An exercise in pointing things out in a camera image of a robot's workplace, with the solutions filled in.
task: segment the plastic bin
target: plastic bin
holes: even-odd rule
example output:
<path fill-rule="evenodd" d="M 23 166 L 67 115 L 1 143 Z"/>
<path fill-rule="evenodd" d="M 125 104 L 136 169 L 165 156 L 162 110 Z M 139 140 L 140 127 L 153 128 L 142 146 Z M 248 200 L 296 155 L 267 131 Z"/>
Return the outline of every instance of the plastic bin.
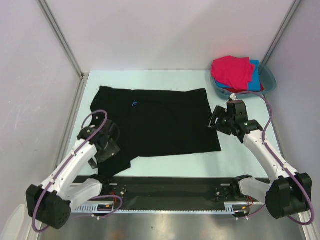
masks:
<path fill-rule="evenodd" d="M 274 75 L 272 74 L 272 72 L 269 70 L 269 68 L 264 65 L 263 63 L 259 64 L 259 68 L 258 68 L 258 72 L 259 72 L 259 77 L 260 77 L 260 82 L 264 87 L 263 91 L 258 92 L 259 94 L 267 94 L 272 92 L 273 90 L 276 89 L 277 87 L 277 81 L 274 77 Z M 211 77 L 212 82 L 213 82 L 213 86 L 214 86 L 214 90 L 216 91 L 216 94 L 222 98 L 222 99 L 228 99 L 230 97 L 231 94 L 233 94 L 233 92 L 230 92 L 226 89 L 220 88 L 217 86 L 216 81 L 213 77 Z M 245 99 L 245 98 L 250 98 L 255 96 L 254 94 L 241 94 L 238 95 L 237 98 L 238 99 Z"/>

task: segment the red cloth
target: red cloth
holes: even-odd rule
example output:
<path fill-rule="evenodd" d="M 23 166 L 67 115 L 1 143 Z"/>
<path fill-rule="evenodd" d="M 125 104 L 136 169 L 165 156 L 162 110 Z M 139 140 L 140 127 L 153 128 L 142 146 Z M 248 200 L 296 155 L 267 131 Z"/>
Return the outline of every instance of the red cloth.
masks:
<path fill-rule="evenodd" d="M 250 63 L 249 57 L 225 56 L 214 60 L 211 65 L 212 77 L 235 90 L 248 90 L 254 71 L 255 65 Z"/>
<path fill-rule="evenodd" d="M 265 90 L 264 86 L 262 85 L 262 83 L 260 82 L 260 87 L 261 87 L 261 90 L 260 91 L 257 91 L 256 93 L 260 93 L 262 92 L 263 90 Z M 243 92 L 243 90 L 235 90 L 233 88 L 223 88 L 231 93 L 234 93 L 234 94 L 238 94 L 238 93 L 241 93 Z"/>

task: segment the white table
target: white table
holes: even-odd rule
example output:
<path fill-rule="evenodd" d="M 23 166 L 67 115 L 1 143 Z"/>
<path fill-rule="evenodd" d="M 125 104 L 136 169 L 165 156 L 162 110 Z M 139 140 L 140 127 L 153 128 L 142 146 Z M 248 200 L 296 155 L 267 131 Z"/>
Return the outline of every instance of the white table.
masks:
<path fill-rule="evenodd" d="M 100 86 L 132 90 L 190 91 L 205 88 L 211 110 L 217 105 L 226 107 L 227 101 L 219 98 L 214 90 L 210 71 L 91 71 L 76 122 L 73 128 L 68 152 L 76 142 L 85 117 L 91 113 L 90 105 Z M 254 96 L 244 100 L 249 120 L 257 120 L 265 126 L 269 119 L 267 107 L 262 99 Z M 279 150 L 273 127 L 266 133 L 269 141 Z M 135 177 L 198 177 L 223 178 L 245 174 L 267 178 L 267 174 L 255 156 L 235 136 L 218 132 L 221 152 L 195 153 L 187 155 L 137 157 L 131 161 L 131 168 L 117 176 Z M 92 175 L 89 164 L 80 175 Z"/>

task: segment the metal floor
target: metal floor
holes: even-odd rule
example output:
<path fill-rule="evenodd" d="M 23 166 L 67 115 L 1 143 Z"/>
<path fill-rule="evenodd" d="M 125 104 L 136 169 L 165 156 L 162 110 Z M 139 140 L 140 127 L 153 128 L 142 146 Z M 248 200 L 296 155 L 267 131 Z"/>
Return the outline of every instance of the metal floor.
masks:
<path fill-rule="evenodd" d="M 96 220 L 70 219 L 40 240 L 305 240 L 302 227 L 273 219 L 266 209 L 249 220 L 209 214 L 115 214 Z"/>

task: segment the white partition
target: white partition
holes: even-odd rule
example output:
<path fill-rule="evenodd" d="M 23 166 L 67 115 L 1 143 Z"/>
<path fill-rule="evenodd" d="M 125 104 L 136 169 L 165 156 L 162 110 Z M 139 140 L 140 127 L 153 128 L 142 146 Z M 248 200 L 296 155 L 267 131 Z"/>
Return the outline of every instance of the white partition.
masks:
<path fill-rule="evenodd" d="M 278 83 L 268 98 L 283 153 L 300 173 L 311 176 L 317 219 L 320 215 L 319 10 L 318 0 L 302 2 L 268 63 Z"/>
<path fill-rule="evenodd" d="M 47 0 L 82 71 L 262 60 L 293 0 Z"/>
<path fill-rule="evenodd" d="M 30 184 L 54 169 L 80 80 L 37 1 L 1 1 L 0 22 L 1 235 L 16 207 L 26 203 Z M 30 229 L 31 218 L 21 210 L 14 234 L 20 224 Z"/>

